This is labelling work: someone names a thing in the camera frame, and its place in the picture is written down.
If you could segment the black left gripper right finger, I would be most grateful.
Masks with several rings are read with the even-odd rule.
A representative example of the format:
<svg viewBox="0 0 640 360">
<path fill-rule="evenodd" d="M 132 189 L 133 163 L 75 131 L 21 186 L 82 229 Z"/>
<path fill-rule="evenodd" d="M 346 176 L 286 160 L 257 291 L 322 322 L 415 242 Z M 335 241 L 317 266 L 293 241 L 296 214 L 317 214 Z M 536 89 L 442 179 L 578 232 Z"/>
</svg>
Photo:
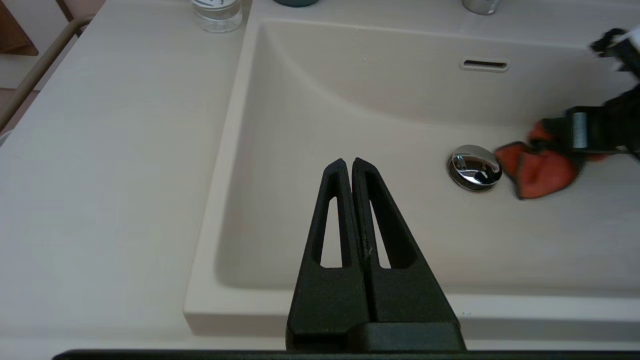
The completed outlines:
<svg viewBox="0 0 640 360">
<path fill-rule="evenodd" d="M 352 164 L 352 196 L 374 321 L 457 325 L 454 310 L 381 173 L 359 157 Z"/>
</svg>

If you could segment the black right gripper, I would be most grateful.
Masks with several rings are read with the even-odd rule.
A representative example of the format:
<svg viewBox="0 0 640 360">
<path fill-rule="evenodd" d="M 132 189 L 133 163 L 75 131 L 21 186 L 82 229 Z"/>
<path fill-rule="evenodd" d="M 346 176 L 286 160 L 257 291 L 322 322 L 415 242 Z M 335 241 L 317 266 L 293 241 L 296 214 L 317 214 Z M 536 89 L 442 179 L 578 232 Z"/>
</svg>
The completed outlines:
<svg viewBox="0 0 640 360">
<path fill-rule="evenodd" d="M 640 94 L 630 89 L 605 102 L 606 125 L 599 106 L 578 105 L 560 117 L 542 119 L 542 127 L 562 150 L 574 153 L 612 153 L 613 146 L 640 157 Z"/>
</svg>

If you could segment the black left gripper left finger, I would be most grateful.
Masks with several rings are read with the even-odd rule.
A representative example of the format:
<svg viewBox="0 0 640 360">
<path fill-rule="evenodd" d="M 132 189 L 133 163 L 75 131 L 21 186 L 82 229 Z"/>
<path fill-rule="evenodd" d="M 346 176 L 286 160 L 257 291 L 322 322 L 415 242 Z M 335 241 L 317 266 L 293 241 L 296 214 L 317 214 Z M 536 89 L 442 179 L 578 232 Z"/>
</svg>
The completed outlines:
<svg viewBox="0 0 640 360">
<path fill-rule="evenodd" d="M 332 199 L 337 202 L 339 268 L 322 265 Z M 360 240 L 348 168 L 340 158 L 322 173 L 286 321 L 288 351 L 346 351 L 350 330 L 370 320 Z"/>
</svg>

